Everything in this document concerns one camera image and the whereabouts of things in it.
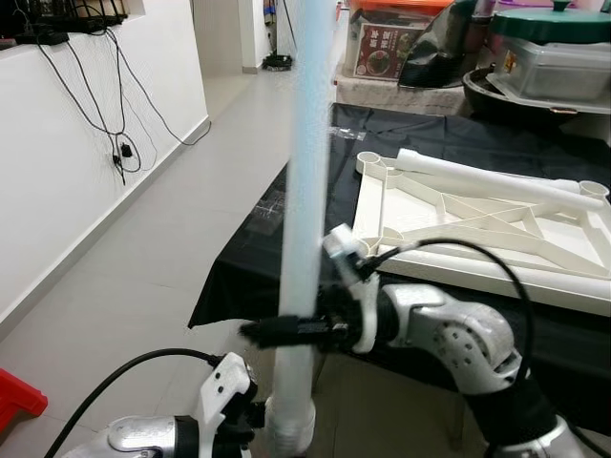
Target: white pvc pipe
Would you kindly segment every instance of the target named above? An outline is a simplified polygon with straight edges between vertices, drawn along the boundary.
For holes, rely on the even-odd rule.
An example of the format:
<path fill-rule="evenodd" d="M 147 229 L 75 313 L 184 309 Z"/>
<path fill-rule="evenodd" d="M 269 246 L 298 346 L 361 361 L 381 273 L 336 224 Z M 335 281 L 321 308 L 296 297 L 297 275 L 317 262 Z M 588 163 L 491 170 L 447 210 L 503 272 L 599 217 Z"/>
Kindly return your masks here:
<path fill-rule="evenodd" d="M 297 2 L 291 17 L 298 59 L 295 143 L 288 161 L 280 315 L 311 317 L 316 308 L 325 221 L 330 50 L 334 2 Z M 278 348 L 265 428 L 271 456 L 307 450 L 314 431 L 311 346 Z"/>
<path fill-rule="evenodd" d="M 530 198 L 534 202 L 558 203 L 567 207 L 593 212 L 598 212 L 604 206 L 602 201 L 588 196 L 538 184 L 534 181 L 528 182 L 524 179 L 449 162 L 448 160 L 422 156 L 414 150 L 399 150 L 395 167 L 401 170 L 422 172 L 440 177 L 453 177 L 468 180 L 481 186 L 489 186 L 492 196 L 495 190 L 502 190 L 504 193 L 516 193 L 516 196 L 520 198 Z"/>

